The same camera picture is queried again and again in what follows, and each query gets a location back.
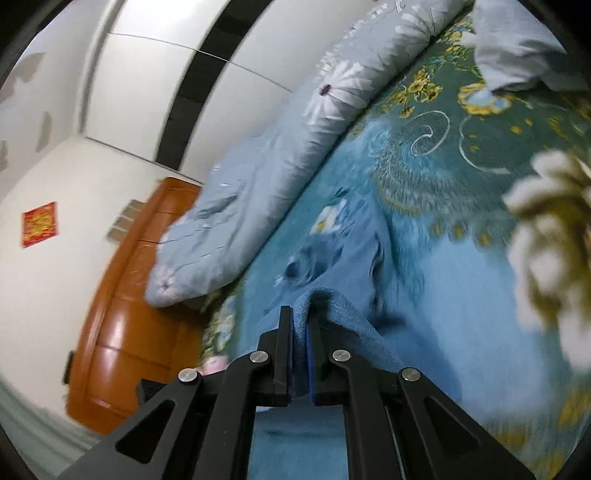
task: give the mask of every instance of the white wall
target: white wall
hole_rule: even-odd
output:
[[[374,0],[274,0],[231,62],[293,92],[324,52],[376,6]]]
[[[116,250],[105,235],[131,199],[147,200],[171,175],[72,137],[0,203],[0,373],[32,403],[65,416],[66,358]],[[22,212],[49,202],[57,202],[59,234],[22,248]]]
[[[77,126],[92,47],[117,4],[74,0],[33,39],[0,90],[0,201]]]
[[[154,161],[190,48],[109,34],[88,101],[85,135]]]

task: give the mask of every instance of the black panel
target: black panel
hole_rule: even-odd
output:
[[[70,373],[72,372],[72,363],[74,362],[74,350],[70,350],[68,354],[68,360],[66,362],[66,369],[64,370],[64,376],[61,379],[61,383],[68,385],[70,383]]]
[[[248,30],[271,1],[230,0],[200,50],[230,60]]]
[[[225,64],[211,55],[195,53],[170,110],[156,163],[178,170],[201,108]]]
[[[166,387],[166,383],[155,382],[154,380],[146,380],[142,378],[138,386],[135,387],[135,398],[138,405],[141,407],[147,401],[151,400],[160,390]]]

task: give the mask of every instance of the bed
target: bed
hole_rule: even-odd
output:
[[[538,479],[549,479],[589,423],[591,375],[569,366],[555,331],[528,333],[518,325],[506,256],[516,221],[502,195],[533,173],[537,151],[586,156],[591,103],[587,94],[543,87],[494,95],[472,48],[460,44],[472,29],[468,13],[340,137],[232,286],[203,353],[236,357],[251,349],[290,258],[311,230],[322,229],[326,215],[319,214],[343,198],[375,195],[391,228],[399,275],[462,386],[460,405]],[[273,413],[258,415],[250,478],[346,478],[334,412],[297,431],[265,415]],[[298,460],[302,454],[310,458],[306,465]]]

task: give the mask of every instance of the wooden headboard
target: wooden headboard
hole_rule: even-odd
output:
[[[137,409],[142,378],[169,382],[196,367],[205,319],[179,304],[155,309],[144,300],[155,247],[195,201],[200,187],[164,179],[125,235],[90,307],[72,362],[67,412],[110,433]]]

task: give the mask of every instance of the green floral bed sheet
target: green floral bed sheet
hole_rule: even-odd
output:
[[[295,231],[297,215],[309,216],[303,220],[309,230],[332,192],[345,187],[375,190],[390,209],[398,268],[417,303],[428,290],[424,259],[444,243],[471,248],[470,242],[485,263],[505,257],[515,219],[501,196],[532,173],[530,158],[537,151],[558,148],[586,157],[591,101],[582,93],[542,87],[492,93],[475,66],[473,50],[460,44],[462,33],[471,30],[470,15],[461,15],[391,82],[349,128],[274,236]],[[316,209],[310,207],[314,202]],[[298,209],[300,203],[306,208]],[[259,254],[265,260],[255,260],[221,301],[204,335],[204,359],[228,352],[245,302],[272,298],[274,277],[298,250],[300,237],[294,235],[281,249],[272,237]],[[276,271],[269,269],[272,263]],[[550,479],[588,424],[591,376],[566,365],[553,332],[540,337],[540,351],[553,382],[552,398],[532,412],[478,420],[537,478]]]

